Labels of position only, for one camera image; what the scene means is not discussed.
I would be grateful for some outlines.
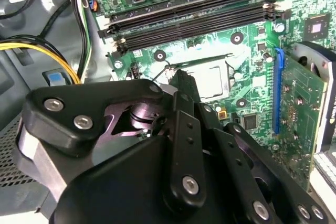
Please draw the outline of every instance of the yellow wire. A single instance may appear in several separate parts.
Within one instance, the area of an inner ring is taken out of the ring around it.
[[[5,42],[5,43],[0,43],[0,50],[6,50],[6,49],[13,49],[13,48],[31,48],[35,49],[37,51],[40,51],[50,57],[52,57],[55,61],[57,61],[71,76],[72,80],[74,81],[75,84],[80,84],[80,80],[77,76],[77,74],[74,72],[74,70],[62,59],[60,59],[56,54],[51,52],[50,50],[35,46],[35,45],[30,45],[30,44],[25,44],[25,43],[12,43],[12,42]]]

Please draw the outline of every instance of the black wire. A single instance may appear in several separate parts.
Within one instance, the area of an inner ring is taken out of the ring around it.
[[[47,48],[48,50],[56,54],[59,58],[61,58],[63,61],[68,63],[67,60],[64,58],[64,56],[61,54],[61,52],[58,51],[53,44],[46,41],[45,39],[36,37],[34,35],[15,35],[13,37],[9,37],[8,39],[1,40],[0,42],[23,42],[23,41],[32,44],[38,44],[39,46]]]
[[[26,2],[23,4],[23,6],[20,7],[18,10],[16,10],[15,12],[9,13],[9,14],[0,15],[0,20],[15,17],[16,15],[22,13],[25,9],[27,9],[32,4],[32,2],[33,2],[33,0],[26,0]]]
[[[40,33],[40,38],[45,38],[47,34],[50,32],[51,27],[53,26],[56,19],[61,15],[62,12],[70,5],[70,0],[65,0],[63,4],[52,14],[52,16],[49,18],[47,24],[44,26],[42,32]]]
[[[80,36],[81,36],[81,39],[82,39],[82,52],[81,52],[78,71],[77,71],[77,76],[79,78],[81,78],[82,75],[83,75],[83,72],[84,72],[84,67],[85,67],[85,60],[86,60],[86,56],[87,56],[87,44],[88,44],[88,42],[87,42],[87,37],[86,37],[86,33],[85,33],[85,28],[84,28],[83,22],[80,18],[80,14],[79,14],[79,10],[78,10],[78,6],[77,6],[76,2],[77,2],[77,0],[71,0],[71,4],[72,4],[72,7],[73,7],[75,18],[76,18],[77,24],[79,26]]]

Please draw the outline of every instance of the blue pcie slot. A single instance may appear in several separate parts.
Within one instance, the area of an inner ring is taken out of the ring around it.
[[[277,58],[274,63],[273,78],[273,121],[272,128],[275,134],[280,133],[280,101],[281,101],[281,81],[282,70],[285,64],[285,54],[281,48],[275,48]]]

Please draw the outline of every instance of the white wire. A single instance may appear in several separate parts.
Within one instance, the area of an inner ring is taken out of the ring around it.
[[[85,13],[84,13],[84,10],[83,10],[82,0],[76,0],[76,4],[77,4],[77,7],[78,7],[80,19],[82,20],[82,23],[83,23],[84,28],[85,28],[85,34],[86,34],[86,36],[88,36],[89,35],[89,30],[88,30],[88,25],[87,25],[86,18],[85,18]],[[86,55],[86,60],[85,60],[85,65],[84,65],[84,69],[83,69],[83,74],[82,74],[82,77],[80,78],[80,82],[81,83],[84,83],[84,81],[85,81],[85,79],[87,77],[87,71],[88,71],[88,68],[89,68],[90,60],[91,60],[92,45],[91,45],[90,41],[89,41],[89,45],[90,46],[88,48],[88,54]]]

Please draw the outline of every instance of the robotic hand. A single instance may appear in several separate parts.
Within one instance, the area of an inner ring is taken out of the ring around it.
[[[322,208],[239,125],[223,130],[179,70],[141,79],[41,88],[24,104],[14,160],[58,202],[55,224],[328,223]],[[94,166],[92,150],[151,137]]]

